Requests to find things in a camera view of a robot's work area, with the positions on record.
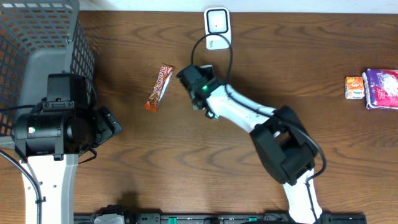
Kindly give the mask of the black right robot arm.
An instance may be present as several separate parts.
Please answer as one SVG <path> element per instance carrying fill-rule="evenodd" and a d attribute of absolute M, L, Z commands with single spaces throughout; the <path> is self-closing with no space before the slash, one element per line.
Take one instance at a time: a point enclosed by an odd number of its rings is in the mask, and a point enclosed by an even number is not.
<path fill-rule="evenodd" d="M 247 132 L 268 174 L 282 184 L 296 223 L 318 223 L 323 210 L 313 185 L 319 147 L 288 106 L 279 109 L 246 98 L 214 77 L 212 65 L 189 65 L 177 74 L 193 109 L 225 118 Z"/>

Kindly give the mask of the red Top chocolate bar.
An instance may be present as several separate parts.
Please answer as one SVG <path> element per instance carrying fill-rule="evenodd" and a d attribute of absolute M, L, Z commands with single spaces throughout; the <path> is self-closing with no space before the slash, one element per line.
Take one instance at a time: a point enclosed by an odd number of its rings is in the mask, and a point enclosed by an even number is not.
<path fill-rule="evenodd" d="M 149 95 L 144 108 L 150 111 L 156 112 L 159 103 L 167 89 L 167 85 L 174 73 L 174 67 L 166 64 L 162 64 L 159 70 L 159 74 L 157 76 L 156 84 L 154 86 L 154 90 Z"/>

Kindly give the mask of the red purple sanitary pad pack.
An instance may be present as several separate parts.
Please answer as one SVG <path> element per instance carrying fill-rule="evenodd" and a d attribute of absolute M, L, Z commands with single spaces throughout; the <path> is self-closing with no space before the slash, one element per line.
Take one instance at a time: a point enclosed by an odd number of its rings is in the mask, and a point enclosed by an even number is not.
<path fill-rule="evenodd" d="M 369 68 L 362 78 L 367 109 L 397 110 L 397 70 Z"/>

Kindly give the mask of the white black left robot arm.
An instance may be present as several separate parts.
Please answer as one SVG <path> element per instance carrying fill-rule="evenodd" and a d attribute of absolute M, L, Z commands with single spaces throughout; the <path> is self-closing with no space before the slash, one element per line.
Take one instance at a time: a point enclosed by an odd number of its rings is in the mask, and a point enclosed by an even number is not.
<path fill-rule="evenodd" d="M 79 157 L 122 131 L 107 107 L 95 107 L 89 78 L 51 74 L 47 96 L 20 115 L 11 131 L 19 156 L 26 223 L 73 223 L 74 182 Z"/>

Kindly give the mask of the small orange tissue pack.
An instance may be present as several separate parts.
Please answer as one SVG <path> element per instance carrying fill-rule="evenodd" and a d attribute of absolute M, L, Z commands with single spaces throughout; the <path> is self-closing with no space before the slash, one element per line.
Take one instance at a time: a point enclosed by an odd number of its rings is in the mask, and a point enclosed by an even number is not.
<path fill-rule="evenodd" d="M 345 78 L 345 98 L 349 100 L 363 99 L 365 96 L 362 77 Z"/>

